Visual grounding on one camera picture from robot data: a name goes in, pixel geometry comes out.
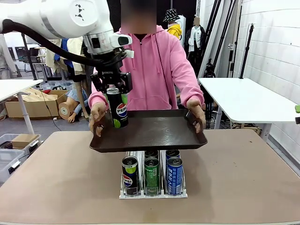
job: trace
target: hand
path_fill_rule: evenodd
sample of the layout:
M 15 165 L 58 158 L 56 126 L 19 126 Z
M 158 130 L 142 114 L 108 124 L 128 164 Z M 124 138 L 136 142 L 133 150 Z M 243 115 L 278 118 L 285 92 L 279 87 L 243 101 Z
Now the hand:
M 91 132 L 93 133 L 94 124 L 99 122 L 102 117 L 104 117 L 106 111 L 106 105 L 105 102 L 97 102 L 93 105 L 92 110 L 90 111 L 90 122 L 89 127 Z M 96 129 L 96 133 L 98 136 L 100 136 L 102 131 L 101 127 L 98 127 Z
M 189 109 L 189 111 L 191 111 L 194 116 L 197 119 L 200 119 L 202 122 L 202 127 L 203 129 L 205 128 L 206 125 L 206 119 L 205 119 L 205 113 L 203 112 L 202 108 L 201 108 L 201 104 L 199 100 L 195 100 L 195 99 L 190 99 L 187 101 L 187 108 Z M 196 124 L 196 131 L 197 133 L 200 132 L 200 124 L 197 123 Z
M 76 113 L 74 112 L 68 119 L 68 123 L 74 123 L 75 121 L 75 116 L 76 116 Z

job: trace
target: white rack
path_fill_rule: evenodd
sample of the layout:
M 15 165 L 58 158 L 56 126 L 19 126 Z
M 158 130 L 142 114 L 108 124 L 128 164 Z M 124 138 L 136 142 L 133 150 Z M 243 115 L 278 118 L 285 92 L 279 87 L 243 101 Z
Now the white rack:
M 167 192 L 166 181 L 165 181 L 165 150 L 159 151 L 159 170 L 160 170 L 160 182 L 158 188 L 158 195 L 149 196 L 145 191 L 145 169 L 144 169 L 144 151 L 129 151 L 126 152 L 126 156 L 135 156 L 139 166 L 139 176 L 141 190 L 135 196 L 128 196 L 126 194 L 126 188 L 123 182 L 123 174 L 121 174 L 121 191 L 120 199 L 144 199 L 144 198 L 187 198 L 186 183 L 184 177 L 184 171 L 182 169 L 182 182 L 181 182 L 181 194 L 180 195 L 169 195 Z

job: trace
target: can lid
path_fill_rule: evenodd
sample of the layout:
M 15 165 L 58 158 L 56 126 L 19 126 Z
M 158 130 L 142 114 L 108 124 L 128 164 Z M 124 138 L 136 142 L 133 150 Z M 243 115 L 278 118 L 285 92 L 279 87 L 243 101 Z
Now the can lid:
M 159 160 L 157 158 L 150 157 L 145 160 L 145 165 L 149 167 L 155 167 L 158 164 L 159 164 Z
M 147 150 L 145 152 L 146 156 L 157 156 L 158 155 L 158 151 L 157 150 Z
M 171 157 L 168 160 L 168 164 L 174 167 L 178 167 L 182 165 L 182 159 L 177 157 Z
M 165 152 L 168 156 L 178 156 L 180 154 L 179 150 L 167 150 Z
M 122 160 L 122 165 L 123 166 L 134 166 L 137 164 L 137 158 L 134 156 L 127 156 L 125 158 L 123 158 Z
M 120 91 L 119 91 L 119 89 L 117 89 L 117 88 L 108 88 L 108 89 L 106 90 L 106 93 L 107 93 L 107 94 L 113 95 L 113 94 L 119 94 Z

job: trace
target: white jacket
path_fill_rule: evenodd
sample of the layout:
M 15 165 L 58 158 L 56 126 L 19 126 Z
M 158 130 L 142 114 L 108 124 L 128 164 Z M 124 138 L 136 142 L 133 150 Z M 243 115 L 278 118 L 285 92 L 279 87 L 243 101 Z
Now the white jacket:
M 200 26 L 194 26 L 191 30 L 191 37 L 188 40 L 188 52 L 193 52 L 195 51 L 194 47 L 194 36 L 196 37 L 196 43 L 197 43 L 197 48 L 200 48 L 200 41 L 201 41 L 201 29 Z

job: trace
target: pink hoodie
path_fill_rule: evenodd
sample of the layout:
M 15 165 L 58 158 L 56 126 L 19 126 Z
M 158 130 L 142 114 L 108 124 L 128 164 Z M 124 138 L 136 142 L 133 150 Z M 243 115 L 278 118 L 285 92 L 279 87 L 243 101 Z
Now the pink hoodie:
M 128 94 L 128 110 L 160 110 L 177 109 L 177 100 L 174 84 L 181 91 L 181 103 L 186 106 L 189 99 L 196 99 L 204 103 L 203 93 L 198 85 L 194 70 L 186 58 L 186 54 L 179 40 L 166 32 L 161 26 L 157 26 L 157 33 L 148 34 L 140 42 L 132 37 L 132 45 L 125 46 L 135 52 L 134 59 L 123 60 L 122 72 L 131 72 L 133 89 Z M 158 54 L 158 47 L 165 79 Z M 105 101 L 105 96 L 97 92 L 92 85 L 92 94 L 89 105 Z

